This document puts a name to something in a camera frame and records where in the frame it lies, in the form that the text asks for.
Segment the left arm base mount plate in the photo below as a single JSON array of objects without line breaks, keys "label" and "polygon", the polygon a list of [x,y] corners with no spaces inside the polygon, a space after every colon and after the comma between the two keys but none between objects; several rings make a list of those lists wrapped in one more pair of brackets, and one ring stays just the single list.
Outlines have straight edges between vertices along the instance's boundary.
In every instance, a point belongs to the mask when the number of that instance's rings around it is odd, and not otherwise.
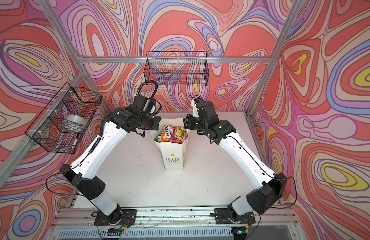
[{"label": "left arm base mount plate", "polygon": [[135,224],[137,210],[116,208],[109,216],[98,210],[92,216],[95,218],[95,226],[130,227]]}]

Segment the red Fox's candy bag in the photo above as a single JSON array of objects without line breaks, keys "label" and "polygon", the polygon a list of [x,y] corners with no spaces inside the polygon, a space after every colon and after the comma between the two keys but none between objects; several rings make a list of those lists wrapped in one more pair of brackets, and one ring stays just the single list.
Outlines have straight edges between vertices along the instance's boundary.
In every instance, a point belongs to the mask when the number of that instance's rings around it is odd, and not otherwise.
[{"label": "red Fox's candy bag", "polygon": [[163,132],[158,136],[159,143],[182,144],[188,138],[187,131],[180,126],[164,125]]}]

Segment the white paper bag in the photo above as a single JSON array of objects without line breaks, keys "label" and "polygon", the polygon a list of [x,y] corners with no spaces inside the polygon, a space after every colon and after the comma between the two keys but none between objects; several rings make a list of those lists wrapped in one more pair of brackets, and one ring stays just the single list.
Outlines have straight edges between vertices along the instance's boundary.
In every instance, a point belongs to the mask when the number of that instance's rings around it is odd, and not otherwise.
[{"label": "white paper bag", "polygon": [[175,144],[175,143],[159,143],[157,138],[163,132],[164,125],[171,125],[171,126],[180,126],[184,128],[184,123],[182,118],[177,119],[161,119],[160,121],[160,129],[158,131],[152,131],[151,136],[156,145],[158,151],[161,154],[163,165],[165,170],[167,171],[180,171],[184,169],[185,159],[187,155],[187,146],[189,141],[189,133],[188,130],[188,138],[182,144]]}]

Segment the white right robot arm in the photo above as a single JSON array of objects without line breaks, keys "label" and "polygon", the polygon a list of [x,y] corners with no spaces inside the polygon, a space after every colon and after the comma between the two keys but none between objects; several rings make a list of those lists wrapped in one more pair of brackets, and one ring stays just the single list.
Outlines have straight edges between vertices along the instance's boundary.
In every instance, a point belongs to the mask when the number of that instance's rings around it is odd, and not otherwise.
[{"label": "white right robot arm", "polygon": [[214,213],[217,220],[230,221],[238,224],[240,219],[251,213],[264,214],[269,209],[276,209],[274,205],[285,193],[289,180],[283,173],[276,173],[268,167],[251,150],[240,136],[240,128],[235,127],[239,120],[244,118],[240,114],[223,114],[220,118],[211,101],[204,100],[199,95],[190,95],[192,100],[192,114],[188,114],[183,122],[184,128],[195,131],[200,136],[206,136],[210,144],[216,144],[228,153],[248,177],[253,190],[243,197],[237,197],[227,206],[226,213]]}]

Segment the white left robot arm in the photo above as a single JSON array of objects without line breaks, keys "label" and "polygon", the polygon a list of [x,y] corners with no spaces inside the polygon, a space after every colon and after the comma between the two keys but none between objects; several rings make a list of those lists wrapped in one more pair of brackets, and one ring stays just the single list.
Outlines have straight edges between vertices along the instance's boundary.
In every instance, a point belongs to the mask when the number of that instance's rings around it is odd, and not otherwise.
[{"label": "white left robot arm", "polygon": [[59,173],[69,181],[98,210],[98,216],[105,217],[109,225],[118,225],[123,213],[119,204],[106,190],[106,184],[97,177],[97,172],[116,145],[129,133],[142,130],[157,131],[162,109],[155,95],[158,83],[145,81],[138,88],[133,103],[125,108],[116,108],[107,114],[100,127],[100,132],[84,153],[70,165],[64,164]]}]

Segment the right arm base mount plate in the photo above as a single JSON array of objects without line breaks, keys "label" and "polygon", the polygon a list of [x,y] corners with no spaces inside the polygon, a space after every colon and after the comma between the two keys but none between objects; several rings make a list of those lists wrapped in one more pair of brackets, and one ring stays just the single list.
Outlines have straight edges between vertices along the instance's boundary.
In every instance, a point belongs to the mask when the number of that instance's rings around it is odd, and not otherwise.
[{"label": "right arm base mount plate", "polygon": [[248,212],[242,216],[237,215],[233,210],[228,208],[215,208],[214,212],[210,213],[212,218],[218,225],[227,224],[245,224],[251,226],[256,223],[255,215],[253,212]]}]

